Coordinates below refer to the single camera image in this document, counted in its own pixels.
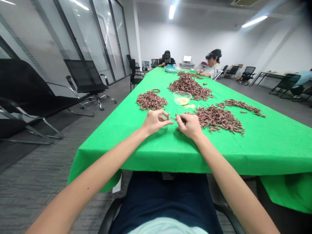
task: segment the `black leather chair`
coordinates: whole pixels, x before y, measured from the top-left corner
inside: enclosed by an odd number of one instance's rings
[[[117,101],[113,98],[110,98],[108,95],[99,96],[99,93],[103,93],[106,89],[109,88],[109,83],[106,75],[98,74],[98,70],[95,67],[93,61],[81,61],[81,60],[69,60],[65,59],[64,62],[67,65],[67,68],[71,74],[71,76],[66,76],[66,79],[73,90],[77,90],[77,93],[86,93],[88,96],[92,96],[89,98],[89,101],[85,102],[85,104],[97,101],[100,110],[104,110],[102,108],[101,100],[114,100],[115,104]],[[105,77],[106,85],[103,83],[101,76]],[[77,88],[75,88],[72,83],[71,78],[73,78]]]
[[[136,61],[134,59],[131,59],[130,64],[132,65],[132,68],[131,68],[131,74],[130,74],[130,92],[132,91],[131,85],[133,85],[133,89],[134,89],[135,85],[139,84],[144,78],[143,75],[136,74],[136,70],[133,66],[135,64],[135,62]]]
[[[14,103],[11,100],[7,100],[5,98],[0,98],[3,102],[7,102],[8,104],[12,106],[17,106],[16,103]],[[54,140],[41,134],[38,132],[35,128],[28,125],[23,120],[20,120],[13,115],[6,112],[4,109],[0,107],[0,113],[3,114],[8,119],[0,119],[0,141],[10,141],[10,142],[16,142],[16,143],[24,143],[24,144],[34,144],[34,145],[54,145]],[[24,141],[24,140],[14,140],[10,139],[15,134],[23,131],[24,129],[27,129],[29,132],[34,133],[40,137],[42,137],[45,141]]]
[[[246,67],[245,71],[241,76],[242,80],[239,82],[239,84],[245,83],[245,85],[248,85],[248,80],[253,79],[253,76],[255,75],[255,73],[253,73],[255,69],[255,67]]]
[[[237,72],[238,68],[239,68],[239,66],[233,66],[233,67],[231,68],[231,70],[228,70],[228,71],[225,73],[225,75],[230,75],[230,78],[231,78],[231,79],[235,79],[235,75],[236,75],[236,72]]]
[[[130,55],[127,55],[127,58],[128,58],[128,61],[129,61],[129,65],[130,65],[130,73],[133,71],[132,69],[134,68],[134,71],[137,72],[137,73],[143,73],[145,74],[144,72],[140,71],[140,68],[139,67],[139,64],[136,63],[136,61],[134,60],[134,65],[133,63],[131,62],[131,56]]]
[[[111,225],[114,221],[117,211],[124,201],[123,199],[124,198],[116,198],[114,202],[111,204],[111,206],[109,207],[103,219],[103,222],[98,231],[98,234],[109,234]],[[242,225],[240,224],[237,217],[234,215],[233,211],[230,208],[228,208],[227,206],[218,205],[215,203],[214,203],[214,207],[217,211],[220,211],[221,213],[225,214],[225,216],[229,219],[231,225],[233,226],[233,229],[236,234],[246,234]]]
[[[217,78],[217,80],[221,80],[224,77],[224,72],[226,71],[228,65],[225,65],[224,68],[222,69],[221,74],[219,75],[219,77]]]
[[[68,88],[77,98],[55,96],[48,84]],[[52,138],[62,139],[63,135],[46,120],[47,117],[65,109],[74,114],[94,116],[89,110],[90,114],[71,111],[69,108],[76,104],[85,107],[73,89],[45,82],[31,65],[19,59],[0,59],[0,97],[0,106],[6,112],[42,120],[58,134],[48,136]],[[13,101],[14,105],[4,99]]]
[[[285,90],[282,95],[280,96],[280,98],[285,98],[283,97],[283,95],[290,90],[296,83],[297,81],[300,79],[300,75],[296,75],[296,74],[287,74],[279,83],[278,85],[273,88],[269,94],[273,94],[273,95],[279,95],[283,90]]]

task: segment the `blue plastic bag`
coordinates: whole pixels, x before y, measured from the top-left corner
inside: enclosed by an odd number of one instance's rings
[[[173,65],[170,64],[170,65],[168,65],[168,66],[166,67],[165,72],[177,73],[178,70],[177,70]]]

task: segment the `woman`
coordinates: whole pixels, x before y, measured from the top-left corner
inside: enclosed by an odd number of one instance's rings
[[[69,233],[78,215],[136,148],[161,128],[174,124],[167,120],[167,116],[163,109],[149,110],[142,127],[105,153],[64,188],[26,234]],[[176,119],[181,132],[196,144],[246,233],[278,234],[279,231],[256,196],[203,134],[198,117],[182,114],[177,115]],[[167,186],[166,180],[162,180],[159,173],[133,173],[110,234],[222,233],[206,174],[181,173],[175,177],[172,186]]]
[[[174,58],[172,58],[170,56],[170,51],[169,50],[166,50],[165,53],[162,56],[163,57],[160,60],[158,67],[167,66],[169,64],[171,64],[171,65],[176,64]]]

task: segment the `ceiling light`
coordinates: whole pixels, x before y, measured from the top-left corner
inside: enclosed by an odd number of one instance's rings
[[[2,2],[6,2],[6,3],[9,3],[9,4],[12,4],[12,5],[16,5],[15,3],[8,2],[8,1],[6,1],[6,0],[0,0],[0,1],[2,1]]]
[[[260,22],[260,21],[262,21],[262,20],[264,20],[264,19],[266,19],[266,18],[267,18],[267,16],[261,16],[261,17],[255,19],[255,20],[253,20],[253,21],[250,21],[249,23],[244,24],[244,25],[242,26],[242,28],[246,28],[246,27],[248,27],[248,26],[250,26],[250,25],[253,25],[253,24],[255,24],[255,23],[258,23],[258,22]]]
[[[81,8],[83,8],[85,10],[90,10],[89,8],[87,8],[85,5],[81,4],[77,0],[70,0],[70,1],[73,2],[73,3],[76,3],[78,6],[80,6]]]
[[[169,19],[173,19],[173,16],[175,15],[175,11],[176,11],[175,7],[176,7],[175,5],[170,6]]]

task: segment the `white shirt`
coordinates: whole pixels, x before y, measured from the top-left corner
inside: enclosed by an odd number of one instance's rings
[[[172,218],[156,218],[143,223],[128,234],[208,234],[199,227],[189,227]]]
[[[210,73],[210,78],[214,79],[219,74],[219,72],[221,71],[221,68],[218,65],[219,64],[217,63],[213,67],[206,67],[201,73]]]

